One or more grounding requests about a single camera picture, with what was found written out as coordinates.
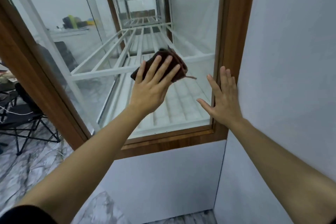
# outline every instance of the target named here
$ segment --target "person's left hand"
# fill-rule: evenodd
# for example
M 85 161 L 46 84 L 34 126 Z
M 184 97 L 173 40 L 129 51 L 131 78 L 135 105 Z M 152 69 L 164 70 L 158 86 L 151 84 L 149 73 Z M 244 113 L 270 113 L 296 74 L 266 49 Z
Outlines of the person's left hand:
M 146 65 L 146 62 L 143 61 L 135 78 L 129 106 L 134 108 L 134 111 L 141 112 L 143 117 L 155 111 L 163 103 L 167 90 L 172 84 L 171 80 L 180 69 L 180 65 L 176 65 L 160 82 L 172 61 L 172 56 L 168 56 L 155 73 L 160 61 L 161 56 L 157 56 L 150 66 L 145 79 L 142 80 Z

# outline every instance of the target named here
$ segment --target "tile floor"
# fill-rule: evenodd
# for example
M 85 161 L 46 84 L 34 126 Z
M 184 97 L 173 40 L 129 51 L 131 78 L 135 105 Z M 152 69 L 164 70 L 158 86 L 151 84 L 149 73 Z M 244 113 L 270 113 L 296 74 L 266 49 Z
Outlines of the tile floor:
M 50 138 L 49 132 L 39 126 L 36 137 Z M 18 202 L 28 190 L 53 171 L 72 149 L 62 140 L 51 143 L 38 140 L 28 141 L 22 155 L 16 156 L 14 137 L 0 136 L 0 142 L 9 144 L 2 147 L 0 155 L 0 215 Z M 73 224 L 130 224 L 107 192 L 98 186 L 72 221 Z M 151 224 L 216 224 L 212 211 L 187 214 Z

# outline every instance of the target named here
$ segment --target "chair backrest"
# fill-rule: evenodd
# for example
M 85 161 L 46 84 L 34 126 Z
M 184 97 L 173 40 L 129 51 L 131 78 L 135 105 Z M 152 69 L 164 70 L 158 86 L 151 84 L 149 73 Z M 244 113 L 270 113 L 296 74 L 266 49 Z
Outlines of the chair backrest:
M 41 109 L 37 106 L 37 104 L 30 97 L 30 95 L 28 95 L 26 90 L 23 88 L 23 86 L 19 82 L 15 84 L 15 89 L 17 93 L 19 94 L 19 96 L 22 98 L 22 100 L 29 105 L 30 109 L 33 112 L 42 113 Z

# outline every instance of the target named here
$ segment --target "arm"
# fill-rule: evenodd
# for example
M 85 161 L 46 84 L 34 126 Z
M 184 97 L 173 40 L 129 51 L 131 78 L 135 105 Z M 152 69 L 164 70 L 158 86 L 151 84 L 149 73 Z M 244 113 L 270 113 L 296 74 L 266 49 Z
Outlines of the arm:
M 58 223 L 72 221 L 133 130 L 162 104 L 179 65 L 159 82 L 172 57 L 166 58 L 155 73 L 160 60 L 157 56 L 144 80 L 145 62 L 141 64 L 128 107 L 29 191 L 18 205 L 35 205 Z
M 329 224 L 336 217 L 336 183 L 272 141 L 244 119 L 234 77 L 220 69 L 221 89 L 208 75 L 216 98 L 197 101 L 241 143 L 255 167 L 296 224 Z

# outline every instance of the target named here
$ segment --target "brown cloth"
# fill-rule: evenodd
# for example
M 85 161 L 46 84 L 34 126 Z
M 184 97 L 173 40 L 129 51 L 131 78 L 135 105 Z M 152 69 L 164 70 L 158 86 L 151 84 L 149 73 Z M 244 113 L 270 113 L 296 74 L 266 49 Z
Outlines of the brown cloth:
M 159 65 L 157 66 L 156 71 L 160 68 L 160 66 L 163 64 L 163 62 L 165 61 L 165 59 L 170 55 L 173 57 L 172 61 L 170 62 L 166 72 L 164 73 L 163 77 L 161 78 L 161 80 L 177 65 L 180 64 L 181 68 L 179 69 L 179 71 L 175 74 L 175 76 L 173 77 L 173 79 L 171 80 L 172 82 L 176 82 L 179 79 L 188 77 L 188 78 L 192 78 L 192 79 L 197 79 L 196 77 L 193 76 L 186 76 L 187 72 L 188 72 L 188 68 L 187 65 L 183 62 L 183 60 L 176 54 L 176 52 L 174 51 L 174 49 L 168 48 L 164 49 L 164 48 L 160 48 L 159 51 L 157 53 L 154 54 L 153 57 L 151 57 L 147 62 L 146 62 L 146 66 L 145 66 L 145 71 L 142 75 L 142 79 L 145 79 L 145 76 L 149 70 L 149 68 L 151 67 L 151 64 L 153 63 L 153 61 L 155 60 L 156 56 L 160 55 L 162 57 Z M 137 70 L 135 70 L 132 74 L 131 74 L 131 78 L 133 80 L 135 80 L 137 73 L 138 73 L 139 68 L 137 68 Z

